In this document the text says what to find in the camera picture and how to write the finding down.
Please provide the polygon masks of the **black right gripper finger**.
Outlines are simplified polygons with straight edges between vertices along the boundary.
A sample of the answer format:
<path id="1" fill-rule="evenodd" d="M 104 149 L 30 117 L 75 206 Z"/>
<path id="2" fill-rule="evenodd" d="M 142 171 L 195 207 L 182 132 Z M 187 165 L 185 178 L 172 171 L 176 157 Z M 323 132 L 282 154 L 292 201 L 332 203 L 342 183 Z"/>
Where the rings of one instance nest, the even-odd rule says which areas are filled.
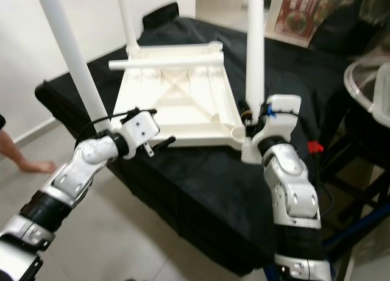
<path id="1" fill-rule="evenodd" d="M 257 132 L 257 123 L 253 121 L 254 112 L 248 104 L 241 106 L 241 120 L 245 128 L 246 137 L 254 137 Z"/>

